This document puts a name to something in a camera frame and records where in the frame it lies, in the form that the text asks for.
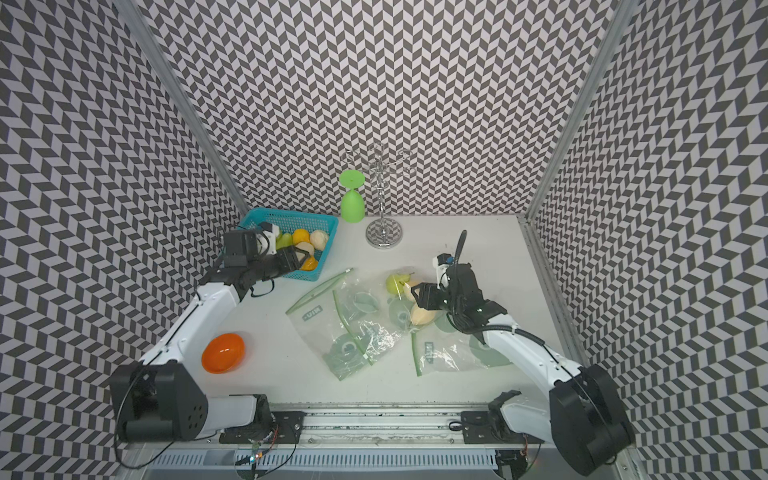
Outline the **cream pear bag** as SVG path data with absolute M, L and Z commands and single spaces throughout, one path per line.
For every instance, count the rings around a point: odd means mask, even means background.
M 296 247 L 298 250 L 301 250 L 301 251 L 303 251 L 303 252 L 306 252 L 306 253 L 307 253 L 307 254 L 309 254 L 310 256 L 313 256 L 313 255 L 315 254 L 315 248 L 314 248 L 314 246 L 313 246 L 311 243 L 309 243 L 309 242 L 299 242 L 298 244 L 296 244 L 296 245 L 295 245 L 295 247 Z
M 402 296 L 406 300 L 408 300 L 408 301 L 410 301 L 412 303 L 415 303 L 416 300 L 415 300 L 415 297 L 414 297 L 413 292 L 412 292 L 412 287 L 413 287 L 413 284 L 410 283 L 410 282 L 403 283 L 402 284 L 402 290 L 403 290 Z
M 309 239 L 316 251 L 324 251 L 329 241 L 329 234 L 323 230 L 314 230 Z
M 422 327 L 433 322 L 437 314 L 436 310 L 426 310 L 418 305 L 414 305 L 410 312 L 410 321 L 413 326 Z

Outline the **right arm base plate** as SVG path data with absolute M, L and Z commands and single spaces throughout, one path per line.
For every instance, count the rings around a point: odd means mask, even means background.
M 537 437 L 515 433 L 509 430 L 503 421 L 489 418 L 488 411 L 462 411 L 459 422 L 465 444 L 542 444 Z

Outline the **zip-top bag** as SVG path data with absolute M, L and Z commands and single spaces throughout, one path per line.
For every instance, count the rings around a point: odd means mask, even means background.
M 432 373 L 485 370 L 510 365 L 500 352 L 472 335 L 456 330 L 445 314 L 411 332 L 412 356 L 418 377 Z
M 361 276 L 357 270 L 347 269 L 313 288 L 286 311 L 286 315 L 296 332 L 308 348 L 340 381 L 372 366 L 358 367 L 348 372 L 344 366 L 330 358 L 333 343 L 342 334 L 342 328 L 334 307 L 333 289 L 351 270 Z
M 409 273 L 413 287 L 419 283 L 411 272 L 393 273 Z M 410 321 L 417 304 L 388 293 L 385 281 L 390 274 L 361 277 L 351 270 L 333 289 L 342 334 L 330 358 L 348 372 L 375 364 L 417 328 Z

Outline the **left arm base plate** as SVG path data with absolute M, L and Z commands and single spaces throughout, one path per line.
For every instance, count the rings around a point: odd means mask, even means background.
M 265 420 L 255 420 L 239 427 L 225 429 L 218 441 L 220 444 L 295 444 L 299 441 L 306 414 L 302 411 L 278 411 Z

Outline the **green pear bag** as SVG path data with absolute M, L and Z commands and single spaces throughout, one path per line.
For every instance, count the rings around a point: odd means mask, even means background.
M 390 295 L 402 298 L 408 290 L 408 282 L 411 279 L 409 273 L 390 274 L 385 281 L 386 290 Z
M 293 245 L 294 245 L 293 236 L 291 233 L 288 233 L 288 232 L 282 233 L 276 240 L 277 250 L 287 248 Z

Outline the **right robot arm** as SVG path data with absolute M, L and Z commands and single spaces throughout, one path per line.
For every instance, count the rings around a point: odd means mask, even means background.
M 435 282 L 412 289 L 417 305 L 444 311 L 458 332 L 504 356 L 544 396 L 538 401 L 512 389 L 492 400 L 487 418 L 498 439 L 520 434 L 551 443 L 583 476 L 634 444 L 626 407 L 604 368 L 570 360 L 522 329 L 504 307 L 483 296 L 470 264 L 441 254 L 433 265 Z

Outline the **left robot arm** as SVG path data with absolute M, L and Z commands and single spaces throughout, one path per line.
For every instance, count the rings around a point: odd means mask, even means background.
M 171 329 L 140 360 L 111 374 L 116 438 L 191 441 L 256 422 L 258 395 L 202 390 L 203 352 L 255 284 L 297 271 L 313 256 L 308 248 L 278 248 L 275 233 L 261 228 L 225 233 L 222 252 Z

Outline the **yellow pear bag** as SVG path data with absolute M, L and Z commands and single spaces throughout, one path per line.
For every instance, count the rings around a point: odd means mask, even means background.
M 310 232 L 306 229 L 299 228 L 296 229 L 293 233 L 293 241 L 294 245 L 298 244 L 299 242 L 311 242 L 311 235 Z
M 317 268 L 317 266 L 318 266 L 318 260 L 315 259 L 314 257 L 310 257 L 304 261 L 300 270 L 311 272 L 311 271 L 314 271 Z

